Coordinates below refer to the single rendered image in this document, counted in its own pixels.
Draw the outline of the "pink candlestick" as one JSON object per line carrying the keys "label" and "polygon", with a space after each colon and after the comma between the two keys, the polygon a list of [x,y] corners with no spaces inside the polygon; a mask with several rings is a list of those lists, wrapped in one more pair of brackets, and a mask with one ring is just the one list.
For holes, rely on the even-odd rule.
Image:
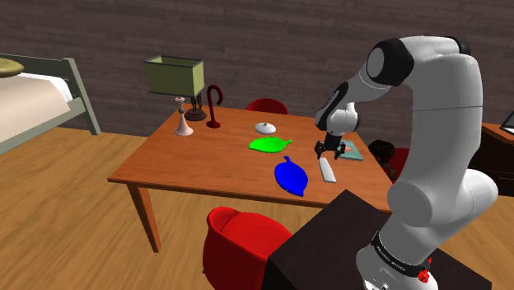
{"label": "pink candlestick", "polygon": [[194,132],[194,130],[188,126],[186,119],[185,119],[185,110],[183,107],[185,99],[184,99],[184,97],[177,96],[175,98],[175,101],[178,104],[178,114],[179,114],[179,125],[178,125],[177,129],[175,130],[175,134],[178,136],[181,136],[181,137],[189,136]]}

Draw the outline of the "green leaf-shaped plate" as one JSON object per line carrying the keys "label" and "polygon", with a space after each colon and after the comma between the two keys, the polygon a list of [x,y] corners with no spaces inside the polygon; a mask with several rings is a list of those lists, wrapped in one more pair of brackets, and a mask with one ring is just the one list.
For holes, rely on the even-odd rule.
{"label": "green leaf-shaped plate", "polygon": [[249,144],[249,149],[265,153],[278,153],[283,151],[285,147],[291,142],[291,139],[283,140],[278,137],[269,136],[265,138],[257,138],[251,141]]}

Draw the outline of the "white remote control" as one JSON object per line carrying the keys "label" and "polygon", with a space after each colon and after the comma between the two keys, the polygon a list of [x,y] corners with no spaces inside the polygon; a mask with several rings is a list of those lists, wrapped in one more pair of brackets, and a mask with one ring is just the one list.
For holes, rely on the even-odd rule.
{"label": "white remote control", "polygon": [[325,157],[319,158],[319,166],[320,173],[322,175],[323,181],[326,183],[336,183],[337,180],[335,178],[334,172]]}

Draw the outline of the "dark red hook-shaped stand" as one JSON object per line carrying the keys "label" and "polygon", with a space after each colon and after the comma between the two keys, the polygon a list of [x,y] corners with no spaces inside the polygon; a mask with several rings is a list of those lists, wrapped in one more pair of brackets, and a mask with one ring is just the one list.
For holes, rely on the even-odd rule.
{"label": "dark red hook-shaped stand", "polygon": [[214,113],[214,105],[212,98],[212,91],[215,91],[218,95],[218,100],[216,102],[217,105],[220,105],[223,102],[223,93],[219,86],[212,84],[208,86],[207,89],[207,98],[208,98],[208,108],[210,114],[210,120],[206,123],[206,125],[211,129],[219,129],[221,124],[216,121],[215,113]]}

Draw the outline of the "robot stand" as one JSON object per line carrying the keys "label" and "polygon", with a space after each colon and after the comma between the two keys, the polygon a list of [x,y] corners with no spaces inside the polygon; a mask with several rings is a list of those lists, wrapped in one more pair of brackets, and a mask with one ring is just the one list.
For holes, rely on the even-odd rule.
{"label": "robot stand", "polygon": [[473,198],[463,187],[415,208],[394,186],[393,213],[348,190],[328,203],[269,256],[262,290],[492,290],[492,284],[439,245],[475,219],[495,199]]}

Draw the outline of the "dark wooden desk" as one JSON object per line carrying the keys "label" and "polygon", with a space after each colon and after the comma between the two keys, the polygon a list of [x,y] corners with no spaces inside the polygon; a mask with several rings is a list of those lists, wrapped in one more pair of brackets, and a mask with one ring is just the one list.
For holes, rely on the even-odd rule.
{"label": "dark wooden desk", "polygon": [[500,195],[514,197],[514,111],[502,124],[482,123],[481,143],[469,168],[491,177]]}

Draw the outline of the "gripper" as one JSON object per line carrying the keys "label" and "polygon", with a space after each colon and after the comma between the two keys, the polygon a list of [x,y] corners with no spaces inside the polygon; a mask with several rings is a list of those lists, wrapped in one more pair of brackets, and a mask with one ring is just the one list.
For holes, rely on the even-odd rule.
{"label": "gripper", "polygon": [[320,159],[321,154],[326,151],[334,151],[334,159],[338,160],[341,155],[345,153],[346,145],[341,143],[341,136],[333,135],[331,133],[327,133],[325,135],[324,142],[318,141],[315,145],[315,153],[317,158]]}

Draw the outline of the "grey-green framed bed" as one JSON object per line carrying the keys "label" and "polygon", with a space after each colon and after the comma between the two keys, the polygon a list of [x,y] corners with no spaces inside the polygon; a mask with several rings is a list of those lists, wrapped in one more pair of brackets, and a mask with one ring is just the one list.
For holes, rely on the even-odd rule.
{"label": "grey-green framed bed", "polygon": [[0,54],[0,155],[79,115],[100,134],[73,58]]}

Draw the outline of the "teal book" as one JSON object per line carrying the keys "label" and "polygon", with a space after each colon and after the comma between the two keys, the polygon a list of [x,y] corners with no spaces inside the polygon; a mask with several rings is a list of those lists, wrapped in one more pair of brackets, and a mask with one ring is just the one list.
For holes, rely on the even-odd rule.
{"label": "teal book", "polygon": [[356,145],[351,140],[342,140],[340,145],[345,146],[345,150],[343,153],[339,155],[339,159],[352,160],[352,161],[362,161],[363,157],[361,153],[358,151]]}

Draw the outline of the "brown teddy bear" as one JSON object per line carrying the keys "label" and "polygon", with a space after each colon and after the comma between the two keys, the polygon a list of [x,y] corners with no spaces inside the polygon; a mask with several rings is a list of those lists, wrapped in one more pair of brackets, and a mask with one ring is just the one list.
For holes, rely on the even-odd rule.
{"label": "brown teddy bear", "polygon": [[395,154],[395,147],[392,143],[377,139],[368,145],[368,150],[375,157],[379,166],[385,171],[391,181],[395,181],[396,171],[390,165],[390,159]]}

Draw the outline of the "blue leaf-shaped plate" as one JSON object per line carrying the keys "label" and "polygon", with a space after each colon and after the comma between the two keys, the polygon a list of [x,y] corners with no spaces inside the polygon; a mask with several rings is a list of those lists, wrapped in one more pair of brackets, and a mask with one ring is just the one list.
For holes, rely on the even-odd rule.
{"label": "blue leaf-shaped plate", "polygon": [[289,156],[285,156],[284,160],[285,162],[277,164],[274,168],[274,178],[277,184],[289,194],[303,197],[308,185],[306,172]]}

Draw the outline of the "olive shade table lamp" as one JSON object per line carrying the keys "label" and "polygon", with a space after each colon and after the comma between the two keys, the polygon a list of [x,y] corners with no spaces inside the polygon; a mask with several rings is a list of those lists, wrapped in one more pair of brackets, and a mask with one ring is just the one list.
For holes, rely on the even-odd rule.
{"label": "olive shade table lamp", "polygon": [[158,55],[144,61],[147,84],[151,93],[189,98],[192,108],[185,112],[189,121],[201,121],[204,89],[203,60]]}

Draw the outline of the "brown wooden table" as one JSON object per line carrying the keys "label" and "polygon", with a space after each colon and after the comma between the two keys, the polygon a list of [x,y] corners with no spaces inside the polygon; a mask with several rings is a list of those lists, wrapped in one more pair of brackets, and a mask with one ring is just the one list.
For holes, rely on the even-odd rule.
{"label": "brown wooden table", "polygon": [[[312,118],[224,107],[217,107],[214,113],[219,129],[193,122],[194,132],[187,137],[175,134],[179,116],[173,114],[108,178],[127,185],[154,252],[161,249],[161,241],[150,189],[313,208],[323,208],[347,189],[373,207],[388,211],[386,194],[391,182],[357,133],[348,133],[345,139],[354,142],[363,160],[331,160],[337,182],[326,183],[314,152],[315,143],[325,134]],[[276,132],[257,133],[255,125],[261,122],[273,124]],[[292,142],[278,153],[249,149],[251,141],[269,136]],[[287,193],[274,179],[274,167],[285,156],[308,176],[303,197]]]}

